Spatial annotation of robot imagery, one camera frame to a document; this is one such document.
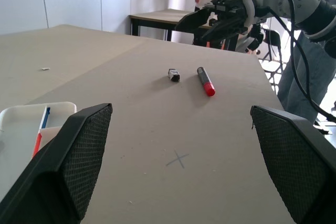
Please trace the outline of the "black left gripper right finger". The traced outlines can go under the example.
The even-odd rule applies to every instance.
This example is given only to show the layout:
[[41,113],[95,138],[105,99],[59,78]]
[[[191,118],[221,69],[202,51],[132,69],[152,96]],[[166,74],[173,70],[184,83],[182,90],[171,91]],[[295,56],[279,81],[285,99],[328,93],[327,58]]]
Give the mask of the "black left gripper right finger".
[[336,224],[336,147],[305,118],[253,105],[268,174],[296,224]]

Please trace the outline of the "white plastic pencil case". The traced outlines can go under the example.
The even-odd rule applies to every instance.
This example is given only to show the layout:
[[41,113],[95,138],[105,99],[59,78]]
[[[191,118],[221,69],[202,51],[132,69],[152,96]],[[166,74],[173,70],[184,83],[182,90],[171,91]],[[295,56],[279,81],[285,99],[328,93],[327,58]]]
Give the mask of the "white plastic pencil case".
[[37,133],[45,107],[50,107],[45,129],[41,130],[42,149],[77,112],[71,102],[19,105],[0,112],[0,201],[9,192],[33,158]]

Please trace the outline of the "wooden table with black frame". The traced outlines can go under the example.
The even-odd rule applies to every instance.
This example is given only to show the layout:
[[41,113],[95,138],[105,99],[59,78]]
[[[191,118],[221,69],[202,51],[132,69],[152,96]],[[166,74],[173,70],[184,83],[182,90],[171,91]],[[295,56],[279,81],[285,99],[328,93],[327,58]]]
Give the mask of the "wooden table with black frame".
[[190,13],[185,10],[165,9],[130,15],[131,35],[140,36],[141,27],[156,28],[166,31],[166,38],[164,40],[171,41],[175,26],[184,16]]

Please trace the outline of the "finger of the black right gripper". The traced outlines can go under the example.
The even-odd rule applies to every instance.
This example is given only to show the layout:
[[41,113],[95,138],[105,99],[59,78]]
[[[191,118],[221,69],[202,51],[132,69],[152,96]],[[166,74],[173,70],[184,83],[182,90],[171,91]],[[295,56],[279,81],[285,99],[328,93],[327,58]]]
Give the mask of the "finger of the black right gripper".
[[203,8],[185,15],[175,26],[176,31],[194,31],[206,25],[211,15],[211,10]]
[[247,31],[245,21],[241,17],[218,20],[204,35],[205,41],[229,39]]

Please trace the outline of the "black and orange machine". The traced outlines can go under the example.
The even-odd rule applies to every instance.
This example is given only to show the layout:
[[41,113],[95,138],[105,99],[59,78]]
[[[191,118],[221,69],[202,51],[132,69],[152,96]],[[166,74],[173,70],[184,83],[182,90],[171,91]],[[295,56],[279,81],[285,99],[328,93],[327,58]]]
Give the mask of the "black and orange machine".
[[204,41],[201,36],[201,31],[196,34],[193,40],[194,45],[241,53],[249,53],[257,50],[264,39],[261,24],[254,24],[249,27],[247,34],[237,34],[221,41]]

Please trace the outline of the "black chair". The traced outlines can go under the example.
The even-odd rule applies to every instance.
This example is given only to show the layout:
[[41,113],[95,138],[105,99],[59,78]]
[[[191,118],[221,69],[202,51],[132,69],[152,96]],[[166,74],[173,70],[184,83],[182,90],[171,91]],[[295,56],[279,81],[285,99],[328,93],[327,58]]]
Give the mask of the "black chair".
[[[275,74],[275,73],[282,73],[284,70],[283,60],[282,60],[282,53],[281,53],[281,41],[280,35],[277,31],[271,29],[263,28],[265,32],[265,38],[263,42],[268,45],[268,52],[266,55],[261,59],[262,62],[266,61],[268,63],[274,62],[277,63],[277,68],[275,70],[265,70],[267,73]],[[279,59],[275,60],[276,53],[273,50],[273,46],[277,47]]]

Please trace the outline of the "black marker with red cap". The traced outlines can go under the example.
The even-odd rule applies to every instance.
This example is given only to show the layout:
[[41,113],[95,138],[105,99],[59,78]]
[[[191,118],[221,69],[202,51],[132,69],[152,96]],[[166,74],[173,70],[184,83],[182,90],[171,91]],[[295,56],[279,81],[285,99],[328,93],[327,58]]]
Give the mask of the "black marker with red cap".
[[197,68],[197,75],[199,77],[199,80],[204,88],[205,93],[209,96],[212,97],[215,95],[215,88],[212,84],[212,81],[210,80],[206,70],[203,67],[198,67]]

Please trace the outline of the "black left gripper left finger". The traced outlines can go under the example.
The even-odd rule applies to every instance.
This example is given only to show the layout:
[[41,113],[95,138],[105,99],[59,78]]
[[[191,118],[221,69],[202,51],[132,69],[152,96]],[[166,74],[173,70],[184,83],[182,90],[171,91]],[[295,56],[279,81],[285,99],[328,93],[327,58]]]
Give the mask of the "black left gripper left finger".
[[71,115],[0,201],[0,224],[80,224],[100,173],[113,109]]

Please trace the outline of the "person in grey clothes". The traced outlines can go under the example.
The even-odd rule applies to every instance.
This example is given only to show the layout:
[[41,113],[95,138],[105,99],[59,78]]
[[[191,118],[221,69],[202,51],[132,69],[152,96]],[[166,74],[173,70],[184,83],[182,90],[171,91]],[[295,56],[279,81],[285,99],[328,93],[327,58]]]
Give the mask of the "person in grey clothes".
[[[331,5],[336,5],[336,0],[325,1]],[[314,102],[320,104],[327,93],[328,85],[336,74],[336,59],[333,59],[324,51],[322,44],[311,42],[303,32],[300,33],[298,42],[308,60],[311,98]],[[291,63],[287,64],[281,75],[278,99],[285,111],[305,118],[312,124],[315,122],[318,112],[298,88]]]

